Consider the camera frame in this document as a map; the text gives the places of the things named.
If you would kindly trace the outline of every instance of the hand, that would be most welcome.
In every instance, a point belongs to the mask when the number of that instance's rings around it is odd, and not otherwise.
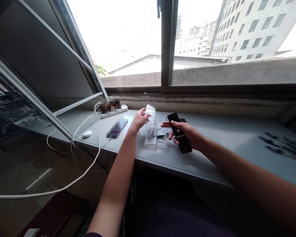
[[[149,114],[144,114],[143,112],[146,110],[146,108],[142,108],[141,110],[139,110],[133,121],[132,124],[130,126],[130,129],[134,129],[136,132],[139,131],[139,129],[147,122]]]
[[[188,123],[184,123],[184,122],[175,122],[175,121],[171,121],[171,124],[173,126],[175,126],[176,128],[182,130],[186,137],[189,139],[191,147],[195,150],[199,150],[200,149],[200,143],[201,140],[204,138],[204,136],[202,134],[200,134],[195,128],[193,128],[191,125],[189,125]],[[161,124],[161,127],[171,127],[169,121],[167,122],[163,122]],[[173,131],[170,132],[169,134],[169,140],[171,140],[173,137]],[[177,139],[174,137],[174,143],[176,145],[179,144],[179,142],[177,141]]]

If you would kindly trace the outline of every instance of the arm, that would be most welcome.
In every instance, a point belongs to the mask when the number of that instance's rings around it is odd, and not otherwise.
[[[287,226],[296,229],[296,186],[203,136],[189,124],[171,123],[185,132],[193,149],[203,153],[235,185]],[[162,127],[170,127],[169,122],[164,122]]]
[[[118,236],[135,161],[136,136],[148,115],[142,108],[135,115],[106,179],[99,204],[87,233]]]

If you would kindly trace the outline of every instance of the cable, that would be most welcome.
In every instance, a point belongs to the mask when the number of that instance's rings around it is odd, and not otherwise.
[[[78,114],[74,114],[74,115],[71,115],[71,116],[69,116],[68,118],[70,118],[70,117],[72,117],[72,116],[75,116],[75,115],[80,115],[81,113],[78,113]],[[62,121],[65,121],[66,119],[68,119],[68,118],[62,118],[61,120],[60,120],[60,122],[62,122]],[[57,130],[57,128],[55,128],[48,136],[47,136],[47,139],[46,139],[46,143],[47,143],[47,145],[50,147],[50,148],[52,148],[49,144],[48,144],[48,138],[49,138],[49,136],[53,133],[53,132],[55,132]],[[62,151],[59,151],[59,150],[57,150],[57,149],[55,149],[55,148],[52,148],[53,150],[55,150],[55,151],[58,151],[58,152],[60,152],[60,153],[62,153],[62,154],[67,154],[68,152],[69,152],[69,148],[68,148],[68,151],[67,152],[62,152]]]
[[[75,181],[73,181],[72,183],[68,184],[66,187],[63,187],[59,190],[55,190],[55,191],[51,191],[51,192],[46,192],[46,193],[37,193],[37,194],[26,194],[26,195],[0,195],[0,200],[8,200],[8,199],[25,199],[25,198],[36,198],[36,197],[41,197],[41,196],[47,196],[47,195],[52,195],[55,193],[59,193],[63,190],[66,190],[67,188],[69,188],[71,185],[75,184],[77,181],[79,181],[82,177],[84,177],[86,175],[86,173],[91,169],[91,167],[95,164],[96,159],[98,158],[99,154],[100,154],[100,150],[101,150],[101,145],[100,145],[100,124],[98,123],[98,128],[99,128],[99,151],[93,161],[93,163],[90,165],[90,167],[83,173],[83,175],[81,175],[79,178],[77,178]]]

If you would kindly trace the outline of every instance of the white mouse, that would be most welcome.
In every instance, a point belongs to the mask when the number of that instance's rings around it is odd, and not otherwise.
[[[82,136],[83,138],[87,138],[87,137],[90,137],[92,135],[92,131],[88,130],[88,131],[85,131]]]

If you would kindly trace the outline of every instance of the remote control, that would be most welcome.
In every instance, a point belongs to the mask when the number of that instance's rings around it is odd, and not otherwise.
[[[173,133],[175,135],[175,138],[179,142],[179,148],[180,148],[181,152],[182,153],[192,152],[190,141],[185,136],[185,133],[182,130],[176,128],[175,126],[173,126],[171,124],[171,121],[172,120],[175,121],[175,122],[181,122],[180,119],[179,119],[179,117],[178,117],[178,114],[177,113],[173,113],[173,114],[168,115],[168,120],[169,120],[170,125],[172,127],[172,130],[173,130]]]

